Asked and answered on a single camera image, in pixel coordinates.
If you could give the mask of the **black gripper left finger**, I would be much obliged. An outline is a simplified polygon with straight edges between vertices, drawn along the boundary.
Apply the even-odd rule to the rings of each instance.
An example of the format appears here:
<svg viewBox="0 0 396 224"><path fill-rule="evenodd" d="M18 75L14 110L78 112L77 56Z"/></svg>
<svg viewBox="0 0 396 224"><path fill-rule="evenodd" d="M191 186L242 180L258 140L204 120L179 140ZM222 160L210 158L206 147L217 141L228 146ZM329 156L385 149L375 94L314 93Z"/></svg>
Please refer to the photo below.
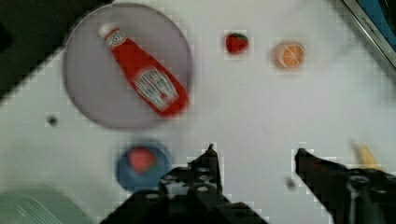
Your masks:
<svg viewBox="0 0 396 224"><path fill-rule="evenodd" d="M245 203L222 193L213 147L163 175L156 189L135 192L100 224L268 224Z"/></svg>

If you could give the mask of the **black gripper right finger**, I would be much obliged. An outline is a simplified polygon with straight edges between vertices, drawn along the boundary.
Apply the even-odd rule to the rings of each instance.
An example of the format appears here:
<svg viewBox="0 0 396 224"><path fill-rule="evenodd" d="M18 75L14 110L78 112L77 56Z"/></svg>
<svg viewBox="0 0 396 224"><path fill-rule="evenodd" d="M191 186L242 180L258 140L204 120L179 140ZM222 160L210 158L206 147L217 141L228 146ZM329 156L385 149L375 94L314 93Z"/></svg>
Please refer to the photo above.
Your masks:
<svg viewBox="0 0 396 224"><path fill-rule="evenodd" d="M396 224L396 179L377 169L348 169L300 148L295 172L334 224Z"/></svg>

